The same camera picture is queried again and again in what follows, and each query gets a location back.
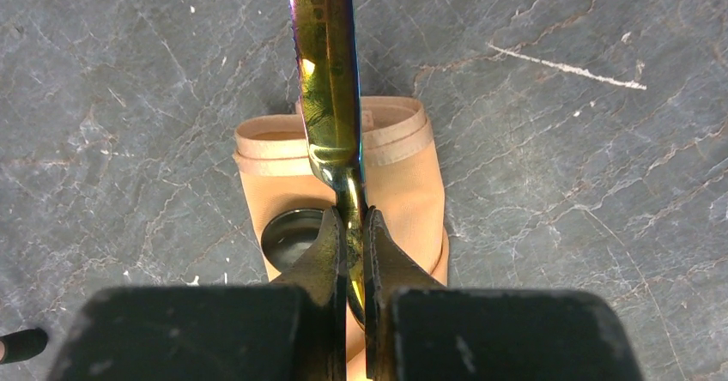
table surface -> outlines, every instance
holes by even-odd
[[[450,282],[606,298],[649,380],[728,379],[728,0],[355,0],[363,94],[411,95]],[[0,330],[125,284],[264,281],[244,119],[297,97],[287,0],[0,0]]]

black object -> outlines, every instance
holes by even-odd
[[[40,328],[23,330],[0,336],[5,353],[0,356],[0,364],[10,364],[30,360],[43,352],[48,344],[48,334]]]
[[[311,248],[268,285],[122,288],[79,313],[51,380],[344,380],[343,225],[324,212]],[[598,297],[450,290],[365,227],[367,373],[381,381],[641,380]]]

marble countertop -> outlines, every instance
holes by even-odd
[[[728,379],[728,0],[355,0],[364,94],[422,100],[450,283],[607,299],[646,379]],[[0,0],[0,332],[264,281],[231,158],[298,93],[287,0]]]

rainbow titanium blade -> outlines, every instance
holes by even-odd
[[[346,226],[349,307],[364,326],[363,231],[367,200],[352,0],[290,0],[313,174],[329,185]]]

tan fabric sleeve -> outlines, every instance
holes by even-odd
[[[411,98],[362,97],[361,108],[368,203],[382,211],[407,255],[447,284],[445,192],[424,107]],[[334,203],[333,191],[312,175],[300,115],[247,120],[235,131],[235,141],[234,158],[258,243],[281,212]],[[264,262],[269,280],[280,275]],[[351,312],[346,336],[348,379],[366,379],[364,334]]]

